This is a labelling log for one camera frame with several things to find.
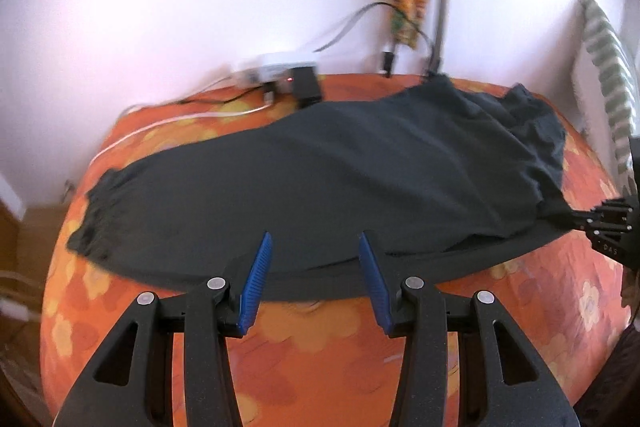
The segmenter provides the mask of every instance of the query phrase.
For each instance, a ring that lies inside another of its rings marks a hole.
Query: power strip
[[[279,92],[291,92],[293,68],[315,68],[316,56],[310,52],[280,52],[259,55],[255,60],[240,65],[234,73],[236,86],[248,89],[275,82]]]

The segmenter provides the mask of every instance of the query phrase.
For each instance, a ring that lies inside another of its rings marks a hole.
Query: black cloth
[[[358,234],[371,229],[385,251],[431,263],[432,282],[448,280],[566,231],[553,223],[570,212],[563,148],[555,113],[524,87],[495,98],[441,76],[105,172],[68,247],[116,273],[186,289],[220,275],[268,230],[267,297],[329,298],[363,292],[353,260]]]

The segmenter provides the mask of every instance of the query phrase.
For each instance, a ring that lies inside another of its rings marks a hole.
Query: plug
[[[298,109],[322,102],[322,90],[318,84],[316,68],[310,66],[291,68],[290,73],[292,93],[298,103]]]
[[[380,69],[380,73],[384,74],[387,78],[391,78],[391,74],[393,73],[394,62],[396,61],[396,46],[397,42],[394,42],[391,45],[390,50],[386,50],[382,53],[382,67]]]
[[[262,84],[262,97],[265,104],[273,104],[276,99],[276,91],[276,82],[265,82]]]

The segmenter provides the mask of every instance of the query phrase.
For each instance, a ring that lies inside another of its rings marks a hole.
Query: orange bedspread
[[[373,100],[414,85],[414,76],[328,76],[329,100]],[[501,95],[503,87],[456,81],[462,89]],[[238,111],[261,105],[259,93],[225,106]],[[122,118],[105,145],[164,118],[210,110],[210,105],[171,105]],[[129,303],[148,286],[104,272],[66,248],[82,220],[85,192],[108,168],[123,168],[162,149],[270,123],[294,111],[284,98],[243,117],[204,118],[164,124],[142,132],[98,158],[71,204],[51,261],[41,329],[44,392],[53,414],[100,341]],[[590,208],[614,195],[589,147],[564,122],[568,135],[564,195],[574,208]],[[565,393],[575,402],[602,367],[628,309],[620,308],[622,266],[595,253],[584,234],[572,232],[544,248],[482,273],[440,285],[449,293],[495,293],[542,354]],[[170,291],[154,289],[161,297]],[[447,426],[456,425],[458,357],[449,337]],[[402,359],[402,339],[389,340],[377,327],[368,299],[317,303],[263,303],[255,326],[228,343],[238,404],[252,427],[280,425],[381,427],[388,422]],[[174,416],[186,425],[182,338],[174,347]]]

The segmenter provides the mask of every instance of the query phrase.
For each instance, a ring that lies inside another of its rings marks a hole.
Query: black cable
[[[415,22],[413,22],[411,19],[409,19],[409,16],[406,13],[404,13],[397,6],[395,6],[395,5],[393,5],[393,4],[389,3],[389,2],[377,1],[377,2],[372,2],[370,4],[367,4],[366,6],[363,6],[362,8],[360,8],[356,13],[353,14],[351,19],[345,24],[344,28],[342,29],[342,31],[340,33],[338,33],[333,39],[331,39],[329,42],[327,42],[327,44],[325,44],[324,46],[320,46],[318,49],[314,50],[314,53],[323,52],[325,49],[330,48],[331,46],[333,46],[336,42],[339,42],[340,40],[342,40],[342,38],[353,29],[353,27],[362,18],[362,16],[366,12],[371,10],[372,8],[375,8],[376,6],[389,6],[390,8],[395,10],[395,12],[398,15],[400,15],[405,21],[407,21],[407,23],[414,30],[416,30],[416,32],[418,32],[420,34],[420,36],[427,43],[427,46],[429,46],[429,47],[431,47],[431,49],[433,49],[433,43],[431,42],[431,39],[428,38],[426,33],[423,32],[420,29],[420,26],[418,26]]]
[[[636,291],[638,290],[638,278],[640,277],[640,270],[636,270]],[[638,301],[638,305],[636,306],[636,311],[631,317],[631,321],[629,324],[633,324],[636,321],[636,317],[638,317],[638,312],[640,312],[640,300]]]
[[[24,328],[26,328],[28,324],[28,322],[24,322],[20,326],[15,328],[15,330],[12,334],[9,335],[7,340],[2,341],[0,347],[4,348],[4,346],[10,346],[11,344],[13,344],[14,340],[18,337],[18,335],[20,335],[20,333],[24,331]]]
[[[248,95],[250,92],[254,92],[258,89],[262,89],[262,84],[260,84],[260,86],[257,87],[252,87],[251,89],[247,89],[246,91],[243,91],[242,93],[233,96],[231,98],[228,98],[226,100],[216,100],[216,99],[211,99],[211,98],[196,98],[196,99],[192,99],[192,98],[187,98],[185,100],[180,100],[180,102],[176,102],[179,105],[184,105],[185,103],[220,103],[220,104],[225,104],[225,103],[230,103],[230,102],[235,102],[236,100],[240,100],[243,96]]]

